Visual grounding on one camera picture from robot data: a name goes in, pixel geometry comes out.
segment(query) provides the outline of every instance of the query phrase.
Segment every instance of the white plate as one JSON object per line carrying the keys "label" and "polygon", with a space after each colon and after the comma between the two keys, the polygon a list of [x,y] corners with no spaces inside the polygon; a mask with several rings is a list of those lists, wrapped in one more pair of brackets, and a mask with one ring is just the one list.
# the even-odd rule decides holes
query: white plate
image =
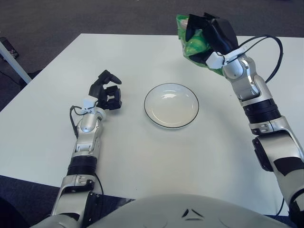
{"label": "white plate", "polygon": [[187,87],[166,83],[150,90],[144,101],[144,109],[156,124],[179,128],[194,120],[199,111],[199,102]]}

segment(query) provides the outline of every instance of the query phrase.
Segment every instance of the green plastic bag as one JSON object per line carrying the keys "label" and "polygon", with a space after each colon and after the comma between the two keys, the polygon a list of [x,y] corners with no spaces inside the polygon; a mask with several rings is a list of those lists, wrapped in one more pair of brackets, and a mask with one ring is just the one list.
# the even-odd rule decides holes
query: green plastic bag
{"label": "green plastic bag", "polygon": [[204,53],[209,49],[211,49],[211,47],[203,37],[201,29],[196,30],[194,36],[188,42],[186,42],[186,29],[187,29],[188,18],[189,18],[188,16],[184,16],[184,15],[176,16],[177,32],[179,35],[179,39],[181,41],[182,52],[184,57],[198,66],[207,67],[209,70],[212,70],[219,75],[223,75],[222,69],[210,69],[207,65],[194,62],[189,58],[189,56],[195,55],[197,53],[201,53],[201,52]]}

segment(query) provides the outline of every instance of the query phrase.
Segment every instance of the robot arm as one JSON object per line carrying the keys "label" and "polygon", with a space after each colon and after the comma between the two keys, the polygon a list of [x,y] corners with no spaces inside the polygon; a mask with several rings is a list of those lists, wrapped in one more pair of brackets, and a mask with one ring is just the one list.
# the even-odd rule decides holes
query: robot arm
{"label": "robot arm", "polygon": [[[93,190],[97,179],[95,170],[100,152],[102,121],[106,116],[104,109],[113,110],[122,105],[120,89],[116,85],[104,89],[103,85],[110,81],[121,84],[117,77],[105,70],[91,85],[83,107],[71,107],[70,118],[77,138],[71,162],[62,180],[52,216],[34,228],[85,228],[100,219],[103,197]],[[78,115],[82,116],[77,126],[71,115],[75,108],[81,109]]]}
{"label": "robot arm", "polygon": [[262,168],[275,174],[291,220],[303,227],[303,149],[286,118],[280,114],[265,81],[257,74],[253,59],[244,54],[244,47],[238,46],[227,20],[205,13],[203,17],[190,15],[181,24],[184,27],[187,24],[184,42],[198,29],[202,30],[208,50],[187,57],[210,69],[222,68],[223,76],[230,81],[248,117],[251,132],[257,135],[253,145]]}

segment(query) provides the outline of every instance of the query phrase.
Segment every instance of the black cable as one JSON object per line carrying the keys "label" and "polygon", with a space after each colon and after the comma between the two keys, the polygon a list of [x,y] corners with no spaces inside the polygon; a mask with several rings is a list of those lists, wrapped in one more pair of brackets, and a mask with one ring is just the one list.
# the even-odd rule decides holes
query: black cable
{"label": "black cable", "polygon": [[[96,103],[98,102],[98,100],[95,102],[94,106],[93,107],[89,107],[88,109],[92,109],[96,106]],[[75,123],[74,123],[74,120],[73,120],[73,117],[72,117],[72,111],[74,110],[75,114],[76,115],[85,115],[87,114],[88,112],[85,112],[83,114],[79,114],[78,112],[76,112],[76,109],[75,108],[79,108],[79,109],[82,109],[82,107],[79,107],[79,106],[71,106],[70,108],[70,120],[71,120],[71,124],[72,124],[72,127],[73,127],[73,131],[74,131],[74,134],[76,136],[76,138],[78,138],[78,131],[77,131],[77,127],[75,126]]]}
{"label": "black cable", "polygon": [[275,215],[274,219],[276,219],[279,216],[279,214],[281,213],[281,211],[283,209],[283,206],[284,206],[284,198],[282,200],[281,208],[280,208],[279,212]]}
{"label": "black cable", "polygon": [[103,213],[103,207],[104,207],[104,189],[103,189],[103,186],[101,185],[101,182],[97,176],[97,174],[95,173],[95,176],[99,182],[99,185],[100,185],[100,188],[101,188],[101,195],[102,195],[102,204],[101,204],[101,208],[100,208],[100,215],[99,215],[99,218],[101,219],[101,216],[102,216],[102,213]]}
{"label": "black cable", "polygon": [[74,120],[73,120],[73,117],[72,117],[72,111],[73,110],[75,110],[75,107],[74,106],[70,107],[70,120],[71,120],[71,124],[72,124],[72,127],[73,127],[74,134],[75,134],[76,138],[78,138],[77,127],[75,126],[75,123],[74,123]]}
{"label": "black cable", "polygon": [[3,74],[4,76],[8,77],[10,80],[12,80],[15,84],[20,85],[18,82],[16,82],[11,76],[3,73],[2,71],[0,71],[1,74]]}
{"label": "black cable", "polygon": [[[252,45],[248,50],[246,50],[244,53],[248,52],[251,48],[253,48],[256,44],[258,44],[259,42],[261,42],[261,41],[264,40],[264,39],[272,38],[272,39],[274,39],[274,40],[277,42],[277,44],[278,44],[278,46],[279,46],[279,48],[280,48],[280,55],[279,55],[279,59],[278,59],[278,61],[277,61],[276,67],[274,68],[273,72],[270,74],[270,76],[268,77],[268,79],[265,81],[265,82],[267,83],[267,82],[269,82],[269,81],[275,76],[275,74],[276,74],[277,71],[279,70],[279,68],[280,68],[280,66],[281,66],[281,63],[282,63],[282,59],[283,59],[283,45],[282,45],[282,42],[280,41],[280,39],[277,38],[277,37],[273,37],[273,36],[271,36],[271,35],[261,35],[261,36],[252,37],[252,38],[250,38],[250,39],[244,41],[244,42],[243,42],[242,44],[240,44],[238,47],[241,47],[241,46],[245,45],[246,43],[248,43],[248,42],[250,42],[250,41],[252,41],[252,40],[254,40],[254,39],[262,38],[262,37],[264,37],[264,38],[261,39],[261,40],[259,40],[259,41],[256,42],[255,44],[253,44],[253,45]],[[235,59],[229,61],[228,63],[230,63],[230,62],[236,60],[238,57],[240,57],[240,56],[241,56],[242,54],[244,54],[244,53],[239,54]]]}

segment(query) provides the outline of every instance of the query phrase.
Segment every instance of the gray carpet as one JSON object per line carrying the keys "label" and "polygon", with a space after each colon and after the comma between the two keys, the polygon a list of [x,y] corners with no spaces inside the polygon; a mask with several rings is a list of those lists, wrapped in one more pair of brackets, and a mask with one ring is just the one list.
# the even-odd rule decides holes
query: gray carpet
{"label": "gray carpet", "polygon": [[[44,68],[80,33],[174,35],[176,14],[203,12],[228,19],[237,35],[304,36],[303,0],[0,0],[0,37],[8,38],[30,73]],[[0,71],[19,79],[4,61]],[[0,74],[0,110],[18,92],[19,86]],[[0,197],[31,225],[50,212],[57,191],[0,177]],[[118,201],[108,198],[108,212]]]}

